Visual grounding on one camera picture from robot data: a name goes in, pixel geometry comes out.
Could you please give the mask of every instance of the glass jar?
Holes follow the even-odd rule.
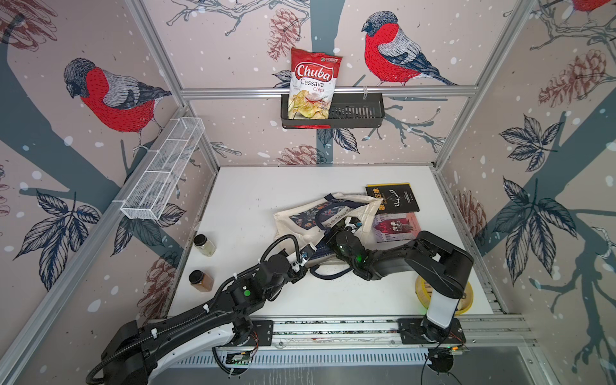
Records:
[[[201,253],[206,257],[211,257],[216,251],[216,246],[214,246],[214,243],[212,243],[212,241],[203,234],[195,235],[193,242],[195,247],[199,249],[199,251],[201,251]]]
[[[211,291],[214,287],[214,279],[201,270],[194,270],[190,273],[188,280],[199,291]]]

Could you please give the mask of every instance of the chip bag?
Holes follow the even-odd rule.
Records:
[[[289,119],[328,119],[341,57],[291,48]]]

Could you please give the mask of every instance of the black metal basket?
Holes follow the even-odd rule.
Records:
[[[288,119],[289,95],[282,95],[280,119],[286,129],[378,128],[385,119],[383,94],[334,94],[329,119]]]

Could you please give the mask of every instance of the wall-mounted basket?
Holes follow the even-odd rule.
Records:
[[[120,210],[130,219],[160,218],[205,130],[199,118],[180,118]]]
[[[334,94],[329,119],[288,119],[289,95],[282,95],[280,119],[286,129],[378,128],[385,119],[383,94]]]

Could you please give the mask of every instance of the red bird illustration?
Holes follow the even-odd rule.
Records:
[[[554,4],[557,4],[562,1],[565,1],[565,0],[554,0],[544,5],[543,8],[553,6]],[[567,24],[567,21],[569,20],[571,15],[573,15],[573,12],[575,12],[576,10],[579,10],[582,12],[586,12],[586,17],[588,17],[588,21],[584,24],[585,26],[587,24],[597,22],[597,20],[590,19],[590,12],[607,4],[608,2],[610,2],[610,0],[568,0],[568,2],[573,4],[573,11],[571,12],[571,14],[569,14],[569,16],[567,16],[567,18],[562,23]]]
[[[131,76],[114,75],[82,58],[67,65],[64,81],[71,97],[79,95],[107,127],[119,132],[139,133],[139,144],[132,149],[133,156],[140,148],[147,150],[141,144],[141,130],[150,120],[154,120],[162,131],[154,119],[154,110],[158,102],[171,92],[148,86]]]
[[[370,15],[362,32],[366,33],[366,65],[381,80],[378,85],[386,81],[405,85],[409,79],[418,78],[456,85],[428,62],[419,45],[404,34],[393,12],[385,10]]]

